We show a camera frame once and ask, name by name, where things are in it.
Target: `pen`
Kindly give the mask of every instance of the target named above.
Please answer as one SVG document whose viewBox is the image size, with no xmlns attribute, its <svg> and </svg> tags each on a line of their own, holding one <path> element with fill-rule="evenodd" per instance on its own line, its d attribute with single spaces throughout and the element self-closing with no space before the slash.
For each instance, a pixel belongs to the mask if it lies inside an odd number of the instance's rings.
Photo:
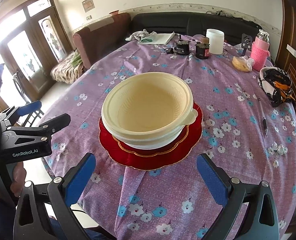
<svg viewBox="0 0 296 240">
<path fill-rule="evenodd" d="M 263 106 L 261 105 L 261 99 L 258 98 L 258 101 L 259 101 L 259 105 L 261 106 L 261 113 L 263 115 L 263 124 L 264 124 L 264 129 L 265 129 L 265 135 L 266 135 L 266 137 L 268 137 L 268 129 L 267 129 L 266 117 L 265 117 L 265 114 L 264 114 Z"/>
</svg>

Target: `white jar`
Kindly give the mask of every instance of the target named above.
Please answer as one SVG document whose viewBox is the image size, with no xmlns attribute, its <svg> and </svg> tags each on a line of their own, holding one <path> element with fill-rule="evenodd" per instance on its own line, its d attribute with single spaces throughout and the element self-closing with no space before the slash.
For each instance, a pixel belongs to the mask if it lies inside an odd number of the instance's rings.
<svg viewBox="0 0 296 240">
<path fill-rule="evenodd" d="M 207 29 L 206 37 L 209 38 L 209 53 L 222 54 L 225 34 L 219 30 Z"/>
</svg>

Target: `bowl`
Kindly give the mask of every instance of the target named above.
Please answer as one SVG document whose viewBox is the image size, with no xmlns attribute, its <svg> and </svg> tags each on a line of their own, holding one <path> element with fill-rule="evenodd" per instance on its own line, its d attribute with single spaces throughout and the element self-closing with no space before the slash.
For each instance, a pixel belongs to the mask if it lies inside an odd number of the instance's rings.
<svg viewBox="0 0 296 240">
<path fill-rule="evenodd" d="M 196 120 L 192 106 L 191 90 L 181 78 L 149 72 L 116 85 L 101 114 L 105 128 L 120 141 L 137 149 L 156 149 Z"/>
</svg>

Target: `blue flower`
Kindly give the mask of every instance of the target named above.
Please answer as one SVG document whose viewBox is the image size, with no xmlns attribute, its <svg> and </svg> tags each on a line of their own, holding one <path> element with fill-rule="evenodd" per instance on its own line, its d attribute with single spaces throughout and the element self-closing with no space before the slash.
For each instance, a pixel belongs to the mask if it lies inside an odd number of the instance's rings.
<svg viewBox="0 0 296 240">
<path fill-rule="evenodd" d="M 204 129 L 204 130 L 202 131 L 202 135 L 205 136 L 205 137 L 209 137 L 209 136 L 210 136 L 210 133 L 208 132 L 207 129 Z"/>
<path fill-rule="evenodd" d="M 269 152 L 267 151 L 267 149 L 265 150 L 265 154 L 266 154 L 266 158 L 269 158 Z"/>
<path fill-rule="evenodd" d="M 48 160 L 48 165 L 49 165 L 49 167 L 52 166 L 52 163 L 53 163 L 53 159 L 49 159 L 49 160 Z"/>
<path fill-rule="evenodd" d="M 291 143 L 291 142 L 292 142 L 292 138 L 291 138 L 290 136 L 287 136 L 287 138 L 286 138 L 286 142 L 287 142 L 287 143 Z"/>
<path fill-rule="evenodd" d="M 58 147 L 59 147 L 59 143 L 54 143 L 54 144 L 52 145 L 52 149 L 53 149 L 53 150 L 57 150 Z"/>
<path fill-rule="evenodd" d="M 164 207 L 157 207 L 152 213 L 155 217 L 162 218 L 167 214 L 167 209 L 165 209 Z"/>
<path fill-rule="evenodd" d="M 232 94 L 233 93 L 233 90 L 231 88 L 225 88 L 225 91 L 229 94 Z"/>
<path fill-rule="evenodd" d="M 237 122 L 235 118 L 229 118 L 228 122 L 233 126 L 237 126 Z"/>
<path fill-rule="evenodd" d="M 294 185 L 293 189 L 292 189 L 292 193 L 295 194 L 296 193 L 296 185 Z"/>
<path fill-rule="evenodd" d="M 127 207 L 119 206 L 117 210 L 117 216 L 124 217 L 126 215 Z"/>
<path fill-rule="evenodd" d="M 124 181 L 124 176 L 123 175 L 120 175 L 119 178 L 118 178 L 118 184 L 120 186 L 122 186 L 123 181 Z"/>
<path fill-rule="evenodd" d="M 199 229 L 199 231 L 196 233 L 196 236 L 198 238 L 203 238 L 203 236 L 206 234 L 206 232 L 208 231 L 208 228 L 201 228 Z"/>
<path fill-rule="evenodd" d="M 208 142 L 211 146 L 217 146 L 218 142 L 216 141 L 215 137 L 210 137 Z"/>
<path fill-rule="evenodd" d="M 138 201 L 140 200 L 140 197 L 136 196 L 136 195 L 131 195 L 129 197 L 129 202 L 131 204 L 136 204 Z"/>
<path fill-rule="evenodd" d="M 253 124 L 257 124 L 257 121 L 256 121 L 256 119 L 255 119 L 255 117 L 254 117 L 253 115 L 251 115 L 251 116 L 249 117 L 249 120 L 250 120 Z"/>
<path fill-rule="evenodd" d="M 222 118 L 222 115 L 221 115 L 221 113 L 214 113 L 214 117 L 216 118 L 216 119 L 220 119 L 220 118 Z"/>
<path fill-rule="evenodd" d="M 86 129 L 88 128 L 89 124 L 87 122 L 82 123 L 82 125 L 80 126 L 81 129 Z"/>
<path fill-rule="evenodd" d="M 156 169 L 154 171 L 149 171 L 149 176 L 156 177 L 156 176 L 160 175 L 160 173 L 161 173 L 161 169 Z"/>
<path fill-rule="evenodd" d="M 228 117 L 229 116 L 229 112 L 227 112 L 227 111 L 224 111 L 222 114 L 223 114 L 224 117 Z"/>
</svg>

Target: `floor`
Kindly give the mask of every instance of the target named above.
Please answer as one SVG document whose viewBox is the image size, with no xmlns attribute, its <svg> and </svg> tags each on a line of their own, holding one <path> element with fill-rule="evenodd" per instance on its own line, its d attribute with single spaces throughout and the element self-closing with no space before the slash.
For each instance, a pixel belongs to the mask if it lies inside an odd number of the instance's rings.
<svg viewBox="0 0 296 240">
<path fill-rule="evenodd" d="M 44 113 L 47 112 L 49 107 L 64 94 L 69 86 L 69 84 L 63 82 L 57 82 L 54 84 L 51 89 L 43 96 L 43 98 L 41 98 L 41 110 Z M 46 172 L 40 158 L 24 161 L 23 165 L 27 171 L 26 181 L 31 180 L 35 185 L 49 183 L 51 181 L 51 178 Z M 46 209 L 50 216 L 56 217 L 51 205 L 46 204 Z M 82 210 L 77 204 L 72 205 L 71 209 Z M 87 214 L 82 212 L 74 212 L 74 214 L 84 228 L 98 226 L 98 224 Z"/>
</svg>

